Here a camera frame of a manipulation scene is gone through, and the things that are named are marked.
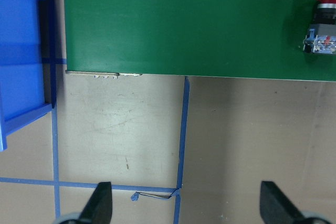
blue bin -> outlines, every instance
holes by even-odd
[[[45,104],[39,0],[0,0],[0,151],[6,136],[51,110]]]

green board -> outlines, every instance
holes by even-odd
[[[302,52],[315,0],[65,0],[72,71],[336,81]]]

crumpled blue tape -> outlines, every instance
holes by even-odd
[[[132,201],[137,201],[139,199],[139,196],[146,196],[146,197],[151,197],[154,199],[161,199],[161,200],[169,200],[170,198],[176,196],[176,195],[180,195],[180,189],[176,189],[175,191],[173,191],[170,195],[168,196],[164,196],[164,195],[157,195],[157,194],[147,194],[147,193],[142,193],[139,191],[136,191],[132,196],[131,196],[131,200]]]

green surface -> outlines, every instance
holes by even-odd
[[[68,70],[336,80],[302,52],[315,0],[65,0]]]

